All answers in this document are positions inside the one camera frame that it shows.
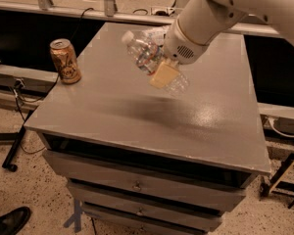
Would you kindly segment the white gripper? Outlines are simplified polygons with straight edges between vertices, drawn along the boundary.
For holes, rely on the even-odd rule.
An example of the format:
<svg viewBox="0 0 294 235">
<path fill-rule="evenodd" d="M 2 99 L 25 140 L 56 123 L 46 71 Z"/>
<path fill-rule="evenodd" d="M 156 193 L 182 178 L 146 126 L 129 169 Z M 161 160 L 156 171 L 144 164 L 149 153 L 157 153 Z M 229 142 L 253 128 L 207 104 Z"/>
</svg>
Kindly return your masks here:
<svg viewBox="0 0 294 235">
<path fill-rule="evenodd" d="M 208 45 L 199 45 L 190 41 L 182 32 L 178 21 L 167 31 L 164 39 L 164 54 L 182 65 L 195 63 L 208 49 Z M 161 61 L 158 69 L 149 80 L 149 84 L 161 89 L 170 84 L 179 75 L 178 62 Z"/>
</svg>

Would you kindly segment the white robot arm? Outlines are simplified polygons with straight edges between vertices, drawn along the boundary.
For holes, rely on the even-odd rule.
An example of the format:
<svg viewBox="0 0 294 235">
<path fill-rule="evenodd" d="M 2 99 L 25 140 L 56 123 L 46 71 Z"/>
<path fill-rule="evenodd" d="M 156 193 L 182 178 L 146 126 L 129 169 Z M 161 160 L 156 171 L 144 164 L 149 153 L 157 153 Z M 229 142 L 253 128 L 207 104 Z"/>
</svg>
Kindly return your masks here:
<svg viewBox="0 0 294 235">
<path fill-rule="evenodd" d="M 249 14 L 294 46 L 294 0 L 189 0 L 166 33 L 165 58 L 150 84 L 159 89 L 172 84 L 179 65 L 195 63 L 221 32 Z"/>
</svg>

